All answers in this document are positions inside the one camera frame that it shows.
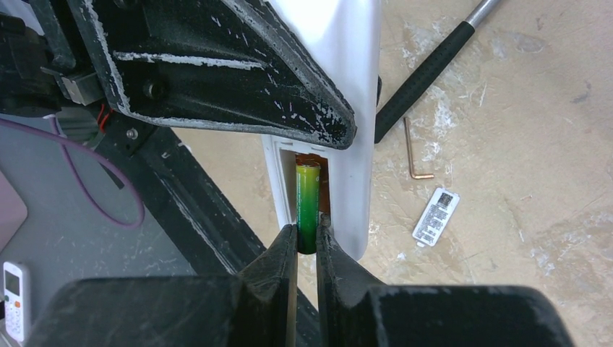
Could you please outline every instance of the black rubber grip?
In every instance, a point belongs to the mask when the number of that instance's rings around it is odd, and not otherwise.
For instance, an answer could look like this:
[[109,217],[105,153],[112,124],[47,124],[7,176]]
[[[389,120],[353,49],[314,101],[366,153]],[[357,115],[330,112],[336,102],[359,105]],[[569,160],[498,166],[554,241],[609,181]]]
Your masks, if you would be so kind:
[[374,124],[374,143],[379,143],[403,114],[428,90],[474,33],[475,28],[472,25],[461,22],[419,65],[377,113],[377,120]]

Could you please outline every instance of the green battery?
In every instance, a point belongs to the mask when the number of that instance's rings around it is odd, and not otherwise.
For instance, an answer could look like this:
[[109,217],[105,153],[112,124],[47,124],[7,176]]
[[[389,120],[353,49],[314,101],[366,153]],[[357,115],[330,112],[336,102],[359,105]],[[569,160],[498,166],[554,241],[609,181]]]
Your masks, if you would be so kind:
[[296,164],[296,226],[299,235],[298,251],[302,254],[313,254],[316,251],[320,170],[319,163],[313,160]]

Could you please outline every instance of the cable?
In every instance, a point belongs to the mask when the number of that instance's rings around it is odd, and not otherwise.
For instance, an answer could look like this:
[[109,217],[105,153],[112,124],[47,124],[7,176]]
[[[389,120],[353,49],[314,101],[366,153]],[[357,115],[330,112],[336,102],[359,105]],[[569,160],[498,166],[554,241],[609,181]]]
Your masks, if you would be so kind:
[[[9,121],[7,119],[2,119],[2,118],[0,118],[0,126],[8,127],[8,128],[15,129],[15,130],[19,130],[21,132],[26,132],[28,134],[36,135],[36,136],[42,137],[44,139],[51,140],[51,141],[59,143],[61,145],[62,155],[64,156],[64,159],[68,163],[68,165],[70,167],[70,171],[72,172],[72,175],[77,180],[77,183],[79,184],[79,188],[83,191],[83,194],[85,195],[87,200],[90,201],[90,203],[93,205],[93,207],[105,219],[107,219],[109,222],[111,222],[112,224],[114,224],[116,226],[121,226],[123,228],[128,228],[128,229],[135,229],[135,228],[138,228],[139,226],[141,226],[143,220],[145,219],[145,206],[143,205],[143,202],[140,199],[140,196],[139,196],[138,192],[136,191],[136,189],[134,188],[134,186],[132,185],[130,180],[126,177],[126,175],[124,175],[124,173],[122,173],[115,165],[113,165],[111,162],[109,162],[102,155],[99,155],[99,154],[97,154],[96,152],[94,152],[93,150],[91,150],[91,149],[89,149],[87,147],[81,146],[81,145],[77,144],[76,142],[73,142],[71,140],[68,140],[67,138],[64,138],[64,137],[60,136],[55,116],[51,117],[50,120],[51,120],[51,129],[54,132],[54,134],[49,133],[49,132],[45,132],[45,131],[40,130],[40,129],[32,128],[32,127],[29,127],[29,126],[24,125],[24,124],[19,124],[19,123],[14,122],[14,121]],[[77,172],[77,169],[74,167],[74,163],[72,162],[72,159],[70,158],[70,154],[68,153],[68,147],[70,147],[73,150],[78,150],[80,152],[83,152],[83,153],[89,155],[90,157],[93,157],[102,166],[104,166],[110,172],[112,172],[119,179],[119,181],[121,181],[124,184],[124,186],[128,189],[128,191],[134,197],[134,200],[137,203],[137,213],[138,213],[138,216],[137,216],[137,219],[136,219],[135,222],[133,222],[133,223],[121,222],[120,220],[117,220],[117,219],[111,217],[107,212],[105,212],[100,207],[100,205],[98,205],[98,203],[93,199],[92,195],[90,194],[90,192],[87,190],[87,188],[83,184],[83,181],[81,180],[81,177],[79,176],[79,174]]]

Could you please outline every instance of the remote control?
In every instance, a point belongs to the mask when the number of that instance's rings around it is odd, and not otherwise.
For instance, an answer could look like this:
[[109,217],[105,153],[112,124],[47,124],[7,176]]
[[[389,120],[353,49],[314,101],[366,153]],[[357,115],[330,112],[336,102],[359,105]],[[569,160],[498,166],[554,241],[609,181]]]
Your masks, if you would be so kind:
[[4,263],[4,321],[7,333],[22,343],[30,330],[30,276],[22,264]]

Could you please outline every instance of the remote control screen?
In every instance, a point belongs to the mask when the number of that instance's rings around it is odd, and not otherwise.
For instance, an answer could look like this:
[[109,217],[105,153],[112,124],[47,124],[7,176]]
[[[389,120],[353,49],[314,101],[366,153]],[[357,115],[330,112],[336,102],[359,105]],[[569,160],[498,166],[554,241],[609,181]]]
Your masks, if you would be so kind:
[[19,277],[4,271],[4,286],[8,291],[19,296]]

